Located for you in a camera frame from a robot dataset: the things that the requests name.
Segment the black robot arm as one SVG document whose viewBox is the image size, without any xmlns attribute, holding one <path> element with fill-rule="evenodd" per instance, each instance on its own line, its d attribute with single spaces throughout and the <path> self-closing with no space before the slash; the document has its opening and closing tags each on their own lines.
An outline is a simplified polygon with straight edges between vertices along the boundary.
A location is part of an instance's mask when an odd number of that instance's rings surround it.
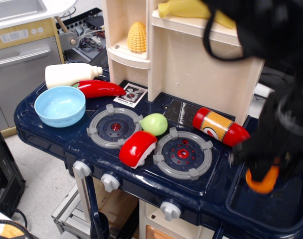
<svg viewBox="0 0 303 239">
<path fill-rule="evenodd" d="M 295 70 L 293 85 L 271 93 L 255 134 L 233 147 L 231 164 L 245 162 L 252 179 L 262 181 L 272 166 L 288 177 L 303 170 L 303 0 L 208 0 L 210 18 L 203 44 L 219 60 L 257 57 L 283 62 Z M 215 15 L 236 22 L 243 52 L 223 57 L 212 50 L 209 35 Z"/>
</svg>

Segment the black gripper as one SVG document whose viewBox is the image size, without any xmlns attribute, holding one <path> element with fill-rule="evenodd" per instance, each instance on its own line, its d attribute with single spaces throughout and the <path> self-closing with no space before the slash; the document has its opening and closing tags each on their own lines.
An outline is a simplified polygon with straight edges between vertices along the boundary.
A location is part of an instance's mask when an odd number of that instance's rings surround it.
<svg viewBox="0 0 303 239">
<path fill-rule="evenodd" d="M 262 182 L 276 157 L 282 178 L 303 172 L 303 84 L 269 94 L 257 130 L 232 148 L 229 164 L 245 163 L 252 179 Z"/>
</svg>

